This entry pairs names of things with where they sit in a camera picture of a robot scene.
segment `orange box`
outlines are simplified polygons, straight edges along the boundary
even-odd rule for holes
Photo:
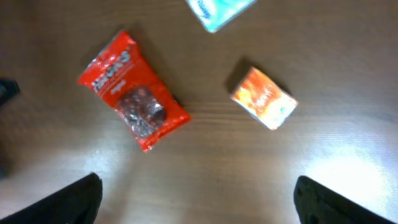
[[[231,98],[271,130],[281,126],[298,104],[266,74],[254,67]]]

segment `snack package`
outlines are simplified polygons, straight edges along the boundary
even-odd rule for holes
[[[190,120],[125,31],[99,53],[78,82],[115,109],[144,152]]]
[[[231,98],[269,129],[277,129],[297,106],[267,75],[252,68]]]
[[[214,33],[256,0],[187,0],[208,32]]]

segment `red snack bag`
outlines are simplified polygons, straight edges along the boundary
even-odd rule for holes
[[[98,54],[78,82],[115,109],[144,152],[190,120],[125,31]]]

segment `wooden table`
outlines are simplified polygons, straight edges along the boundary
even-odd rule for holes
[[[192,121],[140,151],[76,80],[120,28]],[[97,223],[299,223],[307,175],[398,222],[398,1],[258,1],[216,34],[183,0],[0,2],[0,217],[90,172]],[[269,131],[225,87],[246,58],[299,106]]]

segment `blue packet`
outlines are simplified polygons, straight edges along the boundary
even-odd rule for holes
[[[208,32],[214,33],[256,0],[186,0]]]

